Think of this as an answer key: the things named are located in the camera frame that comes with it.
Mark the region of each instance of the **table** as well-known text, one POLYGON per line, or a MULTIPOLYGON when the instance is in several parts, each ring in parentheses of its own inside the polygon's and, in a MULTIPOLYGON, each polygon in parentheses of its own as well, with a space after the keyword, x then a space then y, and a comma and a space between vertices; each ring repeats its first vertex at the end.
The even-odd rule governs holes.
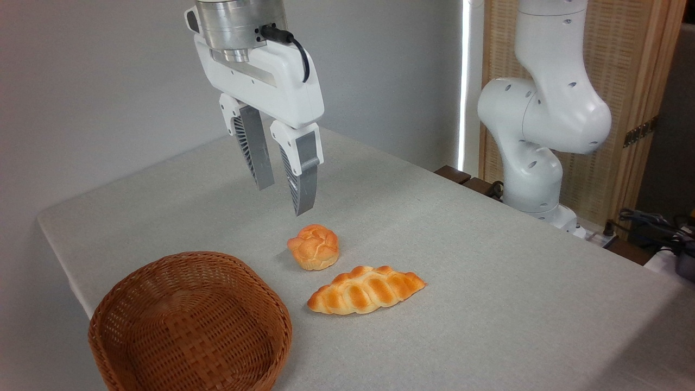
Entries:
POLYGON ((228 137, 38 220, 87 315, 164 255, 242 259, 292 317, 276 390, 695 389, 691 290, 388 154, 325 129, 322 139, 316 205, 300 217, 274 141, 276 184, 258 192, 228 137), (324 271, 301 270, 286 249, 310 223, 341 240, 324 271), (306 307, 360 264, 415 271, 429 285, 368 315, 306 307))

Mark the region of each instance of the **robotic arm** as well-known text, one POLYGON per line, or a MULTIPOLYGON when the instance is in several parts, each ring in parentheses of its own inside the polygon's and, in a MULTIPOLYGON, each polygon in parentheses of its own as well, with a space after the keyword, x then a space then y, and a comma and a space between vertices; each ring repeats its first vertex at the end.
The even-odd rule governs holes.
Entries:
POLYGON ((549 148, 589 154, 610 132, 582 57, 587 2, 519 0, 515 52, 535 82, 490 81, 478 102, 502 155, 504 203, 578 236, 576 215, 559 204, 562 166, 549 148))
POLYGON ((186 11, 205 75, 259 190, 274 183, 259 111, 280 146, 295 214, 313 207, 323 163, 321 89, 311 56, 285 27, 282 0, 197 0, 186 11))

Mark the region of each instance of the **white wall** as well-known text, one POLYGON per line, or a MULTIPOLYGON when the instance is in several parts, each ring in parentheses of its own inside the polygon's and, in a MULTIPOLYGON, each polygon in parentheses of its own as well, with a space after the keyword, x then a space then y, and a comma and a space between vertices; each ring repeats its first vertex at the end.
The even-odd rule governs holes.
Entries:
MULTIPOLYGON (((224 135, 190 0, 0 2, 0 390, 103 384, 42 209, 224 135)), ((321 124, 426 168, 455 160, 460 6, 286 0, 321 124)))

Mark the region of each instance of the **bread roll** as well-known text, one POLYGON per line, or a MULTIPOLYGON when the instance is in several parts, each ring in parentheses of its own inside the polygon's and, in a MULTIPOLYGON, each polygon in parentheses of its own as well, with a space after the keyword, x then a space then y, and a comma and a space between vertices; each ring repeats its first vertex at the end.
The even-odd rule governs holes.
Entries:
POLYGON ((336 263, 340 250, 338 237, 323 225, 308 225, 287 241, 287 248, 305 270, 322 270, 336 263))
POLYGON ((379 307, 391 307, 427 285, 415 273, 401 273, 390 266, 377 269, 358 266, 338 274, 306 303, 314 312, 347 315, 367 314, 379 307))

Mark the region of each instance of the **wicker basket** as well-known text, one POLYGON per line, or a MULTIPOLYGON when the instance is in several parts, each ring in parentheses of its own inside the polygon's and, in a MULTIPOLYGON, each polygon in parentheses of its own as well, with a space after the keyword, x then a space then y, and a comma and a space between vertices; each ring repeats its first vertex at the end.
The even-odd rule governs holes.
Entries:
POLYGON ((292 339, 285 305, 242 261, 169 255, 123 279, 92 316, 110 391, 270 390, 292 339))

